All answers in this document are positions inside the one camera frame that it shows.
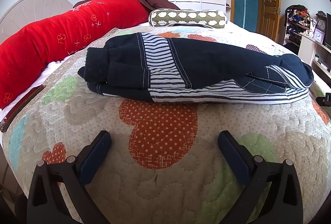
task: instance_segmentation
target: bed headboard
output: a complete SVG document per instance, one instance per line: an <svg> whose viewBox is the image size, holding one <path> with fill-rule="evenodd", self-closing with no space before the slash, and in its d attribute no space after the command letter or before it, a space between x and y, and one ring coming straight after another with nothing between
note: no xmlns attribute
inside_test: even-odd
<svg viewBox="0 0 331 224"><path fill-rule="evenodd" d="M0 44L25 25L70 10L68 0L19 0L0 19Z"/></svg>

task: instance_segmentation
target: jacket cuff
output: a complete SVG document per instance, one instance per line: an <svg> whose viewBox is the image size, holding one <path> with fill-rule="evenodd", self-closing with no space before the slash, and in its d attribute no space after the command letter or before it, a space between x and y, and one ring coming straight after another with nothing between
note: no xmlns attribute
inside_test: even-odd
<svg viewBox="0 0 331 224"><path fill-rule="evenodd" d="M84 79L86 82L106 82L109 69L108 50L90 47L87 49Z"/></svg>

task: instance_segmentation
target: red blanket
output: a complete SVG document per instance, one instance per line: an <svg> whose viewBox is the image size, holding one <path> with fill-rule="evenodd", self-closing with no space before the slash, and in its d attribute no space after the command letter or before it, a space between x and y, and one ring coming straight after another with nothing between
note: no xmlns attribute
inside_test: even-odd
<svg viewBox="0 0 331 224"><path fill-rule="evenodd" d="M148 15L137 0L93 0L26 25L0 45L0 108L24 92L48 63L85 48L113 28L146 22Z"/></svg>

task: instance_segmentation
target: clothes pile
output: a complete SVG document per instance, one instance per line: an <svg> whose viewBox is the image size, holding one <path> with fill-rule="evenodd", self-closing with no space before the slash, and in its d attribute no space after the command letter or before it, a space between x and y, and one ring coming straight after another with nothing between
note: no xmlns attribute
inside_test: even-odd
<svg viewBox="0 0 331 224"><path fill-rule="evenodd" d="M291 24L287 29L287 33L304 33L307 31L306 29L300 27L304 26L309 28L311 23L311 18L308 13L308 9L304 5L291 5L285 10L285 15L287 17L286 23L289 22Z"/></svg>
<svg viewBox="0 0 331 224"><path fill-rule="evenodd" d="M150 33L88 48L78 74L95 93L150 102L292 103L308 96L313 81L311 67L293 54Z"/></svg>

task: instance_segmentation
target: screw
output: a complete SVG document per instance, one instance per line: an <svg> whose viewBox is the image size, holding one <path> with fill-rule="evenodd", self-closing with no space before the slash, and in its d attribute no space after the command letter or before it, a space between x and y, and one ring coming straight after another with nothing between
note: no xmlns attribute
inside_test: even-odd
<svg viewBox="0 0 331 224"><path fill-rule="evenodd" d="M43 160L40 160L40 161L37 162L37 165L38 165L39 167L41 167L41 166L44 165L44 163L45 163L45 162L44 162Z"/></svg>
<svg viewBox="0 0 331 224"><path fill-rule="evenodd" d="M291 166L293 164L293 161L291 161L290 159L286 159L285 162L288 166Z"/></svg>
<svg viewBox="0 0 331 224"><path fill-rule="evenodd" d="M261 163L263 161L263 158L261 156L257 155L254 157L254 160L258 163Z"/></svg>
<svg viewBox="0 0 331 224"><path fill-rule="evenodd" d="M76 157L75 156L70 156L67 158L68 163L73 163L75 161Z"/></svg>

